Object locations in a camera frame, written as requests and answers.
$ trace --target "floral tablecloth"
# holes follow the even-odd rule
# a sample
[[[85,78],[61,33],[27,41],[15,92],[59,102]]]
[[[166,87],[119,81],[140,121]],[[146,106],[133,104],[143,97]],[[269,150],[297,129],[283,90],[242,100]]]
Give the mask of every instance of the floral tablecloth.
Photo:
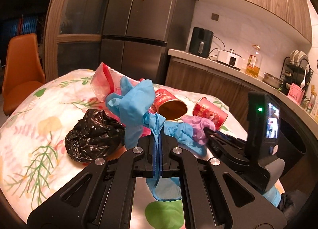
[[[85,166],[66,153],[64,138],[89,108],[105,109],[94,95],[92,70],[75,70],[32,93],[0,129],[0,187],[24,220],[31,211],[54,194]],[[205,95],[164,86],[188,106]],[[229,114],[221,131],[246,139],[247,133],[213,96],[207,99]],[[179,229],[184,227],[182,201],[159,202],[144,178],[137,178],[130,228]]]

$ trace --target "metal pot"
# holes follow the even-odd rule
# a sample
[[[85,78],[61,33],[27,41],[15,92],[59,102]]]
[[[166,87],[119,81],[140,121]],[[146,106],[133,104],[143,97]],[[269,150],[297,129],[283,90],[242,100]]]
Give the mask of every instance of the metal pot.
[[[264,73],[263,82],[272,86],[275,89],[279,89],[283,84],[283,82],[280,79],[268,73]]]

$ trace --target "glass panel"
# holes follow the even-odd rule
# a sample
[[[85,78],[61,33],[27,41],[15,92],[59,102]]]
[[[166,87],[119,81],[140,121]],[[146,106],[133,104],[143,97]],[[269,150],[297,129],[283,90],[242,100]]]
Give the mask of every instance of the glass panel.
[[[101,34],[108,0],[65,0],[60,34]]]
[[[96,70],[100,49],[100,42],[58,44],[58,76],[80,68]]]

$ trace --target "kitchen counter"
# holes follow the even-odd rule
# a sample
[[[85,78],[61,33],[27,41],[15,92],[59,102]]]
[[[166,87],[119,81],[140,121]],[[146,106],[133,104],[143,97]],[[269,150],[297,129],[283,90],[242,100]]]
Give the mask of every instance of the kitchen counter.
[[[183,60],[184,60],[187,62],[187,64],[189,64],[190,62],[193,67],[197,67],[206,71],[209,71],[209,69],[212,69],[212,70],[223,72],[227,75],[230,75],[236,79],[243,80],[249,84],[254,85],[257,88],[262,89],[263,91],[266,91],[276,96],[284,104],[286,104],[306,124],[306,126],[311,130],[311,132],[314,134],[314,136],[318,140],[318,124],[311,117],[311,115],[309,115],[303,108],[301,108],[299,105],[297,105],[292,100],[290,100],[286,95],[276,90],[275,88],[269,86],[268,84],[262,82],[261,81],[262,77],[259,76],[256,79],[243,73],[242,71],[235,70],[228,66],[217,63],[216,61],[198,57],[196,55],[179,51],[179,50],[169,49],[168,54],[171,55],[173,60],[175,61],[179,61],[183,63]]]

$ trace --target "paper cup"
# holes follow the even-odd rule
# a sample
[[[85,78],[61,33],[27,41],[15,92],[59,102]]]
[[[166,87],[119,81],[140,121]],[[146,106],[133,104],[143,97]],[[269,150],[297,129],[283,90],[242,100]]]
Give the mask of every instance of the paper cup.
[[[154,106],[157,113],[165,117],[167,121],[177,121],[188,111],[188,107],[183,101],[162,88],[156,91]]]
[[[212,104],[205,97],[202,97],[194,106],[192,114],[194,116],[199,116],[202,118],[210,119],[215,124],[215,129],[219,130],[225,120],[228,117],[228,114],[218,108],[216,105]]]

